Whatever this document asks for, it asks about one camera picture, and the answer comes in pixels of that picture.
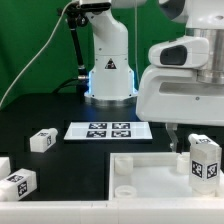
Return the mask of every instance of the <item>table surface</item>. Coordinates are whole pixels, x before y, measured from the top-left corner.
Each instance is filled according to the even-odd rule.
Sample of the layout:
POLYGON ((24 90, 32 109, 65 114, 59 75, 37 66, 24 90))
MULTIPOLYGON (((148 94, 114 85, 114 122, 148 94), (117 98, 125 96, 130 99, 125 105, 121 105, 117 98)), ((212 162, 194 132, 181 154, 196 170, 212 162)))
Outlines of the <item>table surface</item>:
MULTIPOLYGON (((139 121, 135 106, 99 108, 80 102, 75 94, 28 94, 0 112, 0 156, 10 157, 12 171, 37 172, 38 189, 24 200, 107 200, 110 153, 169 152, 164 124, 150 123, 153 140, 63 140, 71 122, 139 121), (56 128, 57 142, 45 153, 30 152, 29 138, 41 129, 56 128)), ((221 146, 224 128, 181 125, 177 136, 189 150, 187 137, 205 134, 221 146)))

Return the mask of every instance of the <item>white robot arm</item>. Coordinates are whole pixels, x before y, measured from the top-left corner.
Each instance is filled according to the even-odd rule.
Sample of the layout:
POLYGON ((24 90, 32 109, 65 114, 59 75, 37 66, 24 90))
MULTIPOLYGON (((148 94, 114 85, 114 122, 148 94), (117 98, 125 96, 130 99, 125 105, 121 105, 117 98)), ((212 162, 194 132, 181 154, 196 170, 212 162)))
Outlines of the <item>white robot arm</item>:
POLYGON ((223 0, 168 0, 159 5, 186 35, 157 44, 141 79, 137 115, 144 121, 224 125, 223 0))
POLYGON ((94 36, 95 66, 89 73, 86 102, 100 106, 123 106, 136 101, 134 72, 128 64, 127 28, 113 18, 110 9, 99 11, 109 4, 112 8, 131 8, 145 2, 146 0, 79 1, 80 7, 89 11, 86 16, 92 25, 94 36))

